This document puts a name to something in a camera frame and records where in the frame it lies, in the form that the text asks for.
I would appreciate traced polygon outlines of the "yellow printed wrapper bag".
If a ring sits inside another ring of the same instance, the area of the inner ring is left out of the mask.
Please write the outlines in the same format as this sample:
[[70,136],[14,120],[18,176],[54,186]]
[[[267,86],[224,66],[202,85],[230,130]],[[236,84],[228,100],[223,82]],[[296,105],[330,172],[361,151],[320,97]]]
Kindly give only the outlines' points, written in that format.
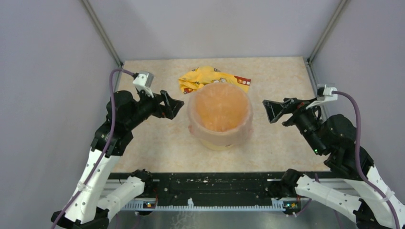
[[231,83],[248,92],[251,79],[224,73],[212,66],[200,66],[187,72],[178,79],[180,90],[188,94],[211,83]]

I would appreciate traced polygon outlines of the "translucent pink plastic bag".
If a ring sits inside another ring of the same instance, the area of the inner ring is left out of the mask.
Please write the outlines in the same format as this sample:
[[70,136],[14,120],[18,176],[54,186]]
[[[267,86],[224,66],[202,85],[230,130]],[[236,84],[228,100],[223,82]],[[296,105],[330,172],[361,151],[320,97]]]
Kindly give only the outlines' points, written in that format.
[[189,132],[216,145],[241,145],[253,131],[248,94],[231,83],[207,84],[192,92],[187,104]]

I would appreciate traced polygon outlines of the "yellow trash bin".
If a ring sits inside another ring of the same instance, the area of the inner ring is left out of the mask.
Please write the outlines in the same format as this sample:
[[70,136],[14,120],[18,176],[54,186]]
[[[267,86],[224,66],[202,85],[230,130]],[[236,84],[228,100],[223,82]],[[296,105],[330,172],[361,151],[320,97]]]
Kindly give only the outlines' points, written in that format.
[[203,139],[200,139],[200,142],[203,146],[205,146],[206,148],[213,150],[213,151],[225,151],[234,146],[234,145],[216,145],[216,144],[213,144],[213,143],[203,140]]

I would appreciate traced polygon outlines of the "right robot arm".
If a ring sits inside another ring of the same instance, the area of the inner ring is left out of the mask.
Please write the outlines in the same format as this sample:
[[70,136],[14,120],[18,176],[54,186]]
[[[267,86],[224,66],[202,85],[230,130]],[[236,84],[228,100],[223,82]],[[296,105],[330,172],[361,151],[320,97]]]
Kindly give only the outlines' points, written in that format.
[[289,114],[283,126],[295,126],[315,154],[326,156],[324,163],[332,174],[357,192],[355,196],[346,194],[288,169],[279,183],[268,189],[272,197],[310,198],[341,213],[360,229],[404,228],[404,204],[383,181],[367,151],[356,146],[357,130],[349,119],[336,114],[322,121],[315,99],[264,100],[263,105],[270,123]]

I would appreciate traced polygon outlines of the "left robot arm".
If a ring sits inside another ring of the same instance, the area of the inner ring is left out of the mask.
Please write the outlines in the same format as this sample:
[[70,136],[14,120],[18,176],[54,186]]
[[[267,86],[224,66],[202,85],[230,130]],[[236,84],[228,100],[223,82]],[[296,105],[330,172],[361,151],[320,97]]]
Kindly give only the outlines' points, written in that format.
[[129,91],[113,93],[107,103],[106,121],[96,130],[88,160],[74,194],[60,211],[54,212],[53,227],[64,229],[106,229],[113,217],[132,199],[153,192],[152,175],[146,170],[132,172],[127,180],[106,197],[101,194],[112,169],[133,139],[132,131],[149,117],[174,119],[184,106],[168,92],[147,95],[140,91],[135,100]]

